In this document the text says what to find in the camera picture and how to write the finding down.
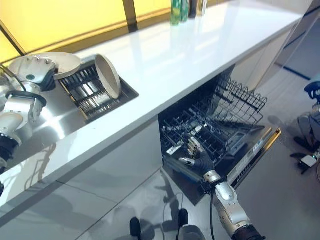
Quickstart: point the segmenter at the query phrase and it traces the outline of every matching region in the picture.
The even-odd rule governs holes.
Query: green bottle
[[[181,0],[180,21],[186,22],[189,13],[189,0]]]
[[[179,24],[180,21],[181,0],[171,0],[171,16],[170,23],[173,26]]]

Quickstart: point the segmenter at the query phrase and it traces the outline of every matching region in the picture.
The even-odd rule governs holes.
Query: open dishwasher
[[[186,135],[196,137],[218,174],[237,188],[281,134],[280,129],[258,124],[267,98],[232,80],[233,68],[159,115],[164,169],[193,204],[203,196],[197,190],[203,177],[177,160],[190,157]]]

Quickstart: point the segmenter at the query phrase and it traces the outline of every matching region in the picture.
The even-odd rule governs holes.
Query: white countertop
[[[108,57],[139,97],[59,141],[0,176],[0,206],[44,179],[50,184],[191,93],[271,39],[302,15],[255,1],[231,1],[179,26],[157,24],[76,55]],[[43,174],[36,174],[47,164]]]

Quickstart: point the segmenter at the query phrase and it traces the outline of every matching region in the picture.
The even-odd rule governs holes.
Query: yellow window
[[[170,12],[171,0],[134,0],[137,22]]]
[[[17,50],[11,45],[6,36],[0,31],[0,63],[19,56]]]
[[[1,0],[0,19],[26,52],[127,25],[122,0]]]

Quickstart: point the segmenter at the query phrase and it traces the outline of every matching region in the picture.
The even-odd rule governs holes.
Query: wire rack
[[[112,99],[99,79],[95,61],[85,63],[78,72],[60,80],[60,84],[88,122],[96,120],[139,96],[121,77],[120,82],[120,97]]]
[[[201,98],[160,118],[162,152],[172,155],[182,149],[187,153],[183,138],[192,134],[216,165],[230,152],[235,154],[234,147],[239,146],[239,141],[263,118],[260,111],[267,98],[230,78],[221,78],[211,94],[197,94]]]

